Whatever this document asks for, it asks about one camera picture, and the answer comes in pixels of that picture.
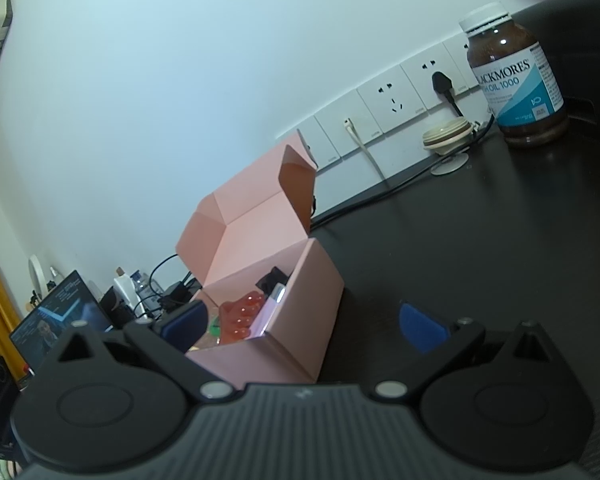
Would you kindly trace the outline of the red massage tool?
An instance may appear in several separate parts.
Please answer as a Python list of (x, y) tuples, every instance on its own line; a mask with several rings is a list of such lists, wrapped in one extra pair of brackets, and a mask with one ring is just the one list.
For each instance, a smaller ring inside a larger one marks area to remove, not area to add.
[(265, 300), (263, 292), (248, 292), (238, 300), (224, 302), (219, 308), (220, 344), (234, 344), (247, 339)]

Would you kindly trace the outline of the lilac cosmetic tube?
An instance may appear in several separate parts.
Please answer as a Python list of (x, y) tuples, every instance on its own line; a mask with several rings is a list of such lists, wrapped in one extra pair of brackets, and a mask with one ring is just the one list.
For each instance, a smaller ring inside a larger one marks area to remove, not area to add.
[(285, 296), (286, 286), (282, 283), (278, 283), (274, 286), (271, 295), (266, 298), (265, 303), (254, 318), (250, 326), (250, 338), (261, 337), (271, 322), (274, 320), (279, 305)]

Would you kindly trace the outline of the black hair claw clip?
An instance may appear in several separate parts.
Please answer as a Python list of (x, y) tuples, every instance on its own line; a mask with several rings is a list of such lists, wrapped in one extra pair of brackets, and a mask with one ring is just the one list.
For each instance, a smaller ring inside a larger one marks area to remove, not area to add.
[(277, 266), (273, 266), (270, 272), (257, 281), (256, 286), (257, 289), (260, 289), (260, 291), (265, 294), (265, 296), (271, 296), (277, 285), (285, 286), (288, 283), (288, 280), (289, 276), (287, 274)]

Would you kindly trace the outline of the colourful card package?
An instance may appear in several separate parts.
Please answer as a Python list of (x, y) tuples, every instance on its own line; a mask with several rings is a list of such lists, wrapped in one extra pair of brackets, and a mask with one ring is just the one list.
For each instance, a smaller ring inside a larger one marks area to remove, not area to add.
[(219, 315), (212, 318), (212, 321), (209, 323), (208, 330), (204, 333), (196, 344), (193, 345), (190, 350), (202, 350), (208, 349), (217, 346), (220, 343), (221, 339), (221, 327), (220, 327), (220, 317)]

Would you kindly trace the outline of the laptop screen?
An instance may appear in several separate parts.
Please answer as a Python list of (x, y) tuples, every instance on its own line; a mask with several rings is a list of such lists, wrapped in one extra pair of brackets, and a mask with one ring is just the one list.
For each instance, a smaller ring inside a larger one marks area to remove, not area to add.
[(73, 271), (19, 323), (9, 339), (35, 372), (62, 333), (76, 321), (87, 322), (101, 333), (112, 329), (81, 275)]

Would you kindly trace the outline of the pink cardboard box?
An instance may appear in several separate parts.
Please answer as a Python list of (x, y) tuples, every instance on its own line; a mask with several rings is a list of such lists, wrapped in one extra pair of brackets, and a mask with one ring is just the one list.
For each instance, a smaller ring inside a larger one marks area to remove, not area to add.
[(209, 307), (257, 290), (273, 269), (288, 281), (265, 323), (249, 338), (197, 344), (186, 356), (242, 388), (248, 382), (312, 384), (336, 320), (343, 279), (309, 236), (316, 166), (293, 133), (203, 198), (176, 244)]

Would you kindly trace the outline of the black plug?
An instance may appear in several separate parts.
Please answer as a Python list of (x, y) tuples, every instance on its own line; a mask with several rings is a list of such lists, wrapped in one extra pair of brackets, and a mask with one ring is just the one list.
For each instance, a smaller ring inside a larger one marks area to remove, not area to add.
[(431, 76), (431, 82), (434, 91), (446, 99), (446, 102), (450, 104), (456, 116), (463, 117), (464, 114), (455, 101), (452, 80), (442, 72), (434, 72)]

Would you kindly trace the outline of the brown supplement bottle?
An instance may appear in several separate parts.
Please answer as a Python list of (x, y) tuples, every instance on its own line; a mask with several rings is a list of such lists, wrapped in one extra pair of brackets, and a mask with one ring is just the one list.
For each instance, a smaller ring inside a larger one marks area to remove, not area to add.
[(503, 133), (512, 145), (552, 140), (567, 125), (562, 92), (532, 32), (492, 2), (460, 20), (467, 61)]

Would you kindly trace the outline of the white wall socket strip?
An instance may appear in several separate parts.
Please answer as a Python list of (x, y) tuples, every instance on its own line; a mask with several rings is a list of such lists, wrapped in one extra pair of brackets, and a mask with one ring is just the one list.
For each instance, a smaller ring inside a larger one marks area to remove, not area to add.
[(319, 174), (353, 169), (370, 182), (389, 177), (426, 155), (420, 140), (426, 129), (457, 118), (432, 88), (434, 72), (452, 80), (457, 105), (464, 107), (467, 117), (475, 116), (470, 97), (477, 81), (466, 61), (467, 49), (459, 32), (412, 54), (276, 139), (300, 133)]

